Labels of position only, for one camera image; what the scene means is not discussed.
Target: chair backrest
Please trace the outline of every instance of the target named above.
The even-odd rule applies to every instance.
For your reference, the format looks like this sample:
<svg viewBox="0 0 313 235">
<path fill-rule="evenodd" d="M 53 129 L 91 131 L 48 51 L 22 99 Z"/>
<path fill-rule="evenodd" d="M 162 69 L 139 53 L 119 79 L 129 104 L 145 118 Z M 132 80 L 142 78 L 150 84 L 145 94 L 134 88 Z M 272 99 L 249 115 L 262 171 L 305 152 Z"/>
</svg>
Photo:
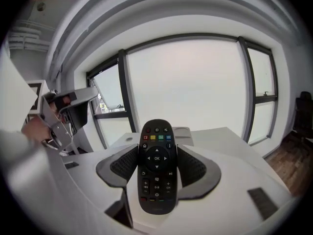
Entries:
<svg viewBox="0 0 313 235">
<path fill-rule="evenodd" d="M 310 130 L 313 121 L 313 100 L 309 92 L 301 92 L 296 99 L 296 116 L 294 129 Z"/>
</svg>

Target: black fisheye border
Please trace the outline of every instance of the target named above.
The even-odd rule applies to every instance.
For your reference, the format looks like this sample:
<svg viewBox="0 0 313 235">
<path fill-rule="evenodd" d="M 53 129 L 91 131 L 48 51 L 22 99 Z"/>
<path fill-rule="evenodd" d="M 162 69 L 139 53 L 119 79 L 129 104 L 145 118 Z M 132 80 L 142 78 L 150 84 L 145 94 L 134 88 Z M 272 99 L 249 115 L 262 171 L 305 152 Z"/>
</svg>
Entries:
<svg viewBox="0 0 313 235">
<path fill-rule="evenodd" d="M 18 15 L 21 8 L 28 0 L 0 0 L 0 8 L 2 8 L 2 20 L 0 26 L 0 41 L 3 42 L 11 23 Z M 289 0 L 297 10 L 309 32 L 312 34 L 312 0 Z M 1 212 L 2 229 L 3 231 L 10 230 L 15 234 L 22 230 L 23 233 L 43 234 L 32 221 L 23 213 L 20 206 L 17 204 L 7 185 L 4 182 L 3 176 L 0 175 L 1 187 Z M 312 182 L 308 186 L 308 190 L 301 199 L 299 205 L 290 213 L 285 222 L 272 234 L 287 234 L 296 232 L 298 234 L 307 233 L 312 230 L 312 210 L 313 210 L 313 185 Z"/>
</svg>

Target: black chair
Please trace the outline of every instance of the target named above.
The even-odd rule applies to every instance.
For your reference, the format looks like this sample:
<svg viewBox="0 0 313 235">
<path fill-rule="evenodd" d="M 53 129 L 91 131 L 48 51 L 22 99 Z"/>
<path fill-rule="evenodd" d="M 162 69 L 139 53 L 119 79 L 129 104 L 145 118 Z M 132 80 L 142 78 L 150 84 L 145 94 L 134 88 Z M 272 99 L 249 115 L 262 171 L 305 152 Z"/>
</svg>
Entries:
<svg viewBox="0 0 313 235">
<path fill-rule="evenodd" d="M 305 139 L 313 139 L 313 100 L 309 92 L 301 92 L 295 102 L 296 115 L 293 129 L 301 137 L 299 144 L 304 144 Z"/>
</svg>

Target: ok button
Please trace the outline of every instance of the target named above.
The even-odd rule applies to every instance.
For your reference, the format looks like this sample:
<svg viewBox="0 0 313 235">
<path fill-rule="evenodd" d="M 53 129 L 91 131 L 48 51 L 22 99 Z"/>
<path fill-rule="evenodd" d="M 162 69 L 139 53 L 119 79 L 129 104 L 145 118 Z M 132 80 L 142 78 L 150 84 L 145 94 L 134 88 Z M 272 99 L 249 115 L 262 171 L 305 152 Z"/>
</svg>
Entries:
<svg viewBox="0 0 313 235">
<path fill-rule="evenodd" d="M 160 163 L 161 162 L 161 155 L 160 154 L 154 154 L 153 156 L 152 156 L 152 162 L 154 162 L 154 163 Z"/>
</svg>

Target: directional pad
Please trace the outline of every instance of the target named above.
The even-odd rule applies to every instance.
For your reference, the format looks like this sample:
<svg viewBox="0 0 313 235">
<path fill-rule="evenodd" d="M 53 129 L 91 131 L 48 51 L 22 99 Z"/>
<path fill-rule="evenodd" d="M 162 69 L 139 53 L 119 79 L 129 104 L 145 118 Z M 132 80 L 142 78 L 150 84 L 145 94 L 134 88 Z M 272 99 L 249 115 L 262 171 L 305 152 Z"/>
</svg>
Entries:
<svg viewBox="0 0 313 235">
<path fill-rule="evenodd" d="M 146 152 L 146 165 L 150 170 L 163 170 L 166 168 L 168 161 L 168 152 L 160 146 L 151 147 Z"/>
</svg>

